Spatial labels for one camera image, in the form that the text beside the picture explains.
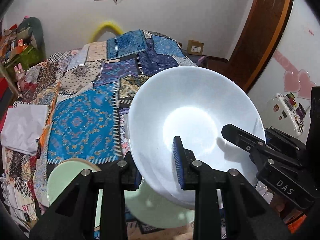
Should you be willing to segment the orange sleeve forearm right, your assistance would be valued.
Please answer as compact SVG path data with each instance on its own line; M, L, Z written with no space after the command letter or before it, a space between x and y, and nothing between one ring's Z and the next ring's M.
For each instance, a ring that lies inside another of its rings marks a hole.
M301 224L304 222L305 219L306 219L306 215L300 214L298 217L287 222L286 225L289 231L291 232L291 234L294 234L300 228Z

